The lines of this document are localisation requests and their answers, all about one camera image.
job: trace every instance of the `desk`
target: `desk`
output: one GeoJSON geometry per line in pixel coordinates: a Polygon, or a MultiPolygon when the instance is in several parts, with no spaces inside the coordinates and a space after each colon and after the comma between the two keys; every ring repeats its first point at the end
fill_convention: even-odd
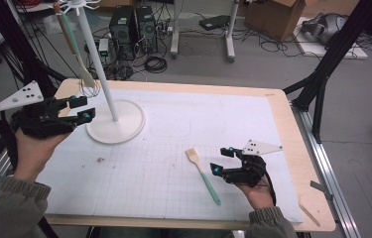
{"type": "MultiPolygon", "coordinates": [[[[174,0],[174,27],[173,27],[173,37],[171,40],[171,56],[173,59],[177,57],[177,53],[179,52],[179,38],[180,38],[180,27],[179,27],[179,19],[178,15],[180,14],[181,10],[179,11],[177,8],[179,7],[179,1],[174,0]]],[[[231,18],[229,21],[229,27],[228,30],[225,32],[225,42],[226,42],[226,48],[228,53],[228,59],[230,62],[235,61],[235,51],[234,51],[234,45],[232,43],[232,32],[234,30],[235,25],[235,18],[237,16],[238,12],[238,5],[239,1],[234,0],[232,9],[231,9],[231,18]]]]}
{"type": "MultiPolygon", "coordinates": [[[[303,207],[302,214],[304,222],[295,224],[295,229],[297,231],[334,230],[334,219],[324,194],[310,186],[310,181],[313,180],[318,182],[318,178],[315,174],[308,150],[299,131],[288,99],[282,90],[126,81],[108,81],[108,84],[111,88],[119,89],[247,95],[267,98],[271,106],[282,145],[284,146],[284,153],[293,178],[297,197],[300,206],[303,207]]],[[[62,83],[56,97],[63,98],[76,94],[78,94],[78,80],[68,79],[62,83]]],[[[62,111],[62,115],[65,115],[67,112],[68,109],[62,111]]],[[[246,229],[248,227],[248,222],[233,221],[114,218],[55,214],[48,214],[47,218],[52,224],[65,225],[182,227],[234,230],[246,229]]]]}

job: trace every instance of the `cardboard box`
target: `cardboard box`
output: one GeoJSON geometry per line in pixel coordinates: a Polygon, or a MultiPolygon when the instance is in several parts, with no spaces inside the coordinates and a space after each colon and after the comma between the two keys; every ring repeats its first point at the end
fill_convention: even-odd
{"type": "Polygon", "coordinates": [[[246,27],[276,41],[290,37],[306,6],[317,0],[269,0],[250,3],[245,16],[246,27]]]}
{"type": "Polygon", "coordinates": [[[305,17],[315,17],[318,13],[337,13],[350,16],[359,0],[321,0],[306,7],[303,11],[305,17]]]}
{"type": "Polygon", "coordinates": [[[117,5],[133,5],[136,6],[136,0],[101,0],[98,6],[101,8],[113,8],[117,5]]]}

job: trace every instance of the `teal handle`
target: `teal handle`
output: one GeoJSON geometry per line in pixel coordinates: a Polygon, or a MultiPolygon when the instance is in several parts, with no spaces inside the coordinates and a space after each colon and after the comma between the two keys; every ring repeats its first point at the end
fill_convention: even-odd
{"type": "Polygon", "coordinates": [[[71,45],[73,46],[76,56],[80,57],[80,51],[79,48],[77,47],[76,38],[74,37],[74,33],[70,27],[70,22],[68,21],[68,18],[64,12],[62,12],[62,23],[64,24],[65,32],[67,33],[68,38],[70,39],[71,45]]]}
{"type": "Polygon", "coordinates": [[[200,174],[201,174],[201,177],[204,180],[204,183],[206,183],[207,189],[209,189],[210,195],[212,196],[214,202],[216,202],[216,204],[220,205],[220,198],[217,195],[216,191],[214,190],[213,186],[211,185],[209,179],[207,179],[207,176],[205,174],[203,174],[203,173],[200,173],[200,174]]]}

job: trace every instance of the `white pole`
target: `white pole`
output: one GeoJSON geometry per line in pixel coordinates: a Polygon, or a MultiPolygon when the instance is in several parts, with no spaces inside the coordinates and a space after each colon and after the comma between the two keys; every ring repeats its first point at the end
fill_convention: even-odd
{"type": "Polygon", "coordinates": [[[95,41],[93,40],[92,33],[90,32],[89,24],[87,23],[86,14],[83,7],[79,7],[79,14],[77,16],[81,30],[83,31],[84,38],[86,39],[87,48],[92,56],[93,64],[95,65],[96,73],[101,81],[102,89],[104,89],[105,98],[107,100],[109,110],[111,111],[113,121],[118,121],[118,115],[115,111],[114,102],[112,101],[111,92],[106,81],[105,72],[102,68],[101,60],[99,59],[98,51],[96,50],[95,41]]]}

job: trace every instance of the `spatula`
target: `spatula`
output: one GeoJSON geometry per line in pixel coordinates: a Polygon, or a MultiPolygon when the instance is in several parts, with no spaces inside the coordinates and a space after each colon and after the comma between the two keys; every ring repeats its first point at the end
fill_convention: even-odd
{"type": "Polygon", "coordinates": [[[200,167],[199,157],[195,149],[191,148],[191,149],[186,150],[186,155],[188,156],[188,159],[197,166],[198,171],[200,172],[201,177],[203,178],[204,183],[206,184],[207,189],[209,190],[210,195],[212,196],[214,202],[220,205],[220,198],[217,195],[216,191],[214,190],[213,186],[211,185],[209,179],[207,179],[207,176],[203,173],[203,170],[200,167]]]}
{"type": "Polygon", "coordinates": [[[92,75],[90,75],[90,72],[87,71],[86,67],[83,64],[83,60],[81,59],[76,38],[74,37],[73,31],[71,30],[67,16],[64,12],[61,12],[59,3],[55,3],[53,6],[59,23],[62,27],[62,32],[64,34],[65,40],[70,47],[71,53],[76,56],[77,62],[79,63],[80,77],[83,80],[84,85],[87,87],[95,87],[95,81],[93,80],[92,75]]]}

